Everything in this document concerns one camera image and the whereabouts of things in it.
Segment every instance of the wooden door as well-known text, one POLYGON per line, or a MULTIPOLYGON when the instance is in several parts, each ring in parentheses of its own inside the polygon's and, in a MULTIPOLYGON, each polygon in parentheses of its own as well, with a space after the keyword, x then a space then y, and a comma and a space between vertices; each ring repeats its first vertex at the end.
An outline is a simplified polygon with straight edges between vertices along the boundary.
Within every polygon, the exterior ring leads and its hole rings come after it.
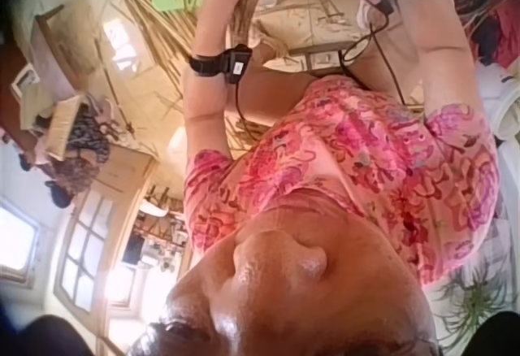
POLYGON ((54 294, 94 335, 104 332, 106 281, 128 242, 156 162, 113 147, 110 161, 76 199, 54 282, 54 294))

